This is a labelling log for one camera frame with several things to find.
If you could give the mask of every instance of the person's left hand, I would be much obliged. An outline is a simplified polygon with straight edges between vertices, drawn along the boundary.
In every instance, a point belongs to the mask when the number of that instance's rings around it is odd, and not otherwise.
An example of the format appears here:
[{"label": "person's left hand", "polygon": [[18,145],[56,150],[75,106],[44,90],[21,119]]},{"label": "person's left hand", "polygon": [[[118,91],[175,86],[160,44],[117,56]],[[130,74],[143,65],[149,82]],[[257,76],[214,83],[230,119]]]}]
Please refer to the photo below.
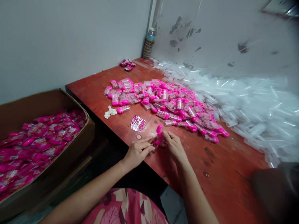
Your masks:
[{"label": "person's left hand", "polygon": [[132,141],[130,148],[122,159],[125,169],[131,171],[137,167],[146,158],[146,156],[155,148],[149,143],[153,137],[148,137],[138,141]]}]

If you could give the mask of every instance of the white wall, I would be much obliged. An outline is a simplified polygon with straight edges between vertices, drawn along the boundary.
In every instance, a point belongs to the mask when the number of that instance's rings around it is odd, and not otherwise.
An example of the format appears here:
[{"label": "white wall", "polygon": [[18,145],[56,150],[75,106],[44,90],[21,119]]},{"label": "white wall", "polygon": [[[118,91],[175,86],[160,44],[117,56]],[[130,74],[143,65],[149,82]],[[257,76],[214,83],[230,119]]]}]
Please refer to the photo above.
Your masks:
[{"label": "white wall", "polygon": [[[200,0],[163,0],[151,56],[209,68],[217,76],[285,75],[290,89],[298,92],[299,22],[261,13],[268,2],[202,0],[197,14]],[[182,21],[170,34],[179,16]],[[191,28],[195,30],[187,38]],[[175,47],[170,45],[172,40],[177,42]],[[247,53],[239,52],[240,42],[247,42]]]},{"label": "white wall", "polygon": [[150,0],[1,0],[0,104],[141,56]]}]

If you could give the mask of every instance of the red wooden table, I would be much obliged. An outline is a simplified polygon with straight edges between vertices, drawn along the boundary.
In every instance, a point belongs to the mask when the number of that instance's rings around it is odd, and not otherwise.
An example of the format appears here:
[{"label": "red wooden table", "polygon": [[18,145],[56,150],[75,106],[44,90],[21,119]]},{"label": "red wooden table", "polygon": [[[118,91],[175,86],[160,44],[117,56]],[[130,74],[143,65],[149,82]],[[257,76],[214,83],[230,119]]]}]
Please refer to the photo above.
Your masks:
[{"label": "red wooden table", "polygon": [[[104,118],[111,105],[103,92],[110,80],[119,81],[129,77],[134,83],[162,79],[163,73],[153,68],[151,60],[138,58],[132,71],[117,66],[66,85],[86,106],[92,110],[127,145],[136,140],[156,135],[156,128],[163,124],[151,110],[145,111],[141,104],[131,104],[130,110]],[[131,130],[134,115],[146,120],[141,133]],[[199,132],[191,133],[177,126],[164,127],[181,138],[188,159],[196,173],[207,200],[220,223],[265,223],[267,219],[250,186],[253,171],[268,168],[264,155],[244,143],[244,139],[226,130],[230,137],[219,137],[219,143],[203,139]],[[157,149],[145,162],[181,195],[178,173],[166,149]]]}]

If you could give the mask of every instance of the person's right hand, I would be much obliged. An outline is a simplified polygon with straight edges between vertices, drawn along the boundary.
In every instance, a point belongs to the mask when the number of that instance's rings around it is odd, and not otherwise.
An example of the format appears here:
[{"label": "person's right hand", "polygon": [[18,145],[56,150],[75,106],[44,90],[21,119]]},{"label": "person's right hand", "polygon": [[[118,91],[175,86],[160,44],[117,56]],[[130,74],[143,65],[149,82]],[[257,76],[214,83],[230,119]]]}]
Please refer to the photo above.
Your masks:
[{"label": "person's right hand", "polygon": [[177,165],[180,163],[188,163],[188,158],[180,138],[172,132],[163,131],[162,134],[168,143],[172,159],[175,161],[175,163]]}]

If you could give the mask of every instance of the pile of clear plastic tubes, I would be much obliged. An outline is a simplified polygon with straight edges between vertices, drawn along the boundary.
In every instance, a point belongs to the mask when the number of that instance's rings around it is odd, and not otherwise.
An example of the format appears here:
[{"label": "pile of clear plastic tubes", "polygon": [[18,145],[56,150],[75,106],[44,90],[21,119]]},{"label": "pile of clear plastic tubes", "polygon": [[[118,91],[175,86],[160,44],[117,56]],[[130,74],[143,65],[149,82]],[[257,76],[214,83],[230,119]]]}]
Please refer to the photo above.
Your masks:
[{"label": "pile of clear plastic tubes", "polygon": [[283,89],[282,78],[213,77],[205,69],[157,60],[154,68],[163,71],[163,81],[180,84],[195,92],[197,100],[217,108],[214,119],[264,153],[269,167],[299,162],[299,97]]}]

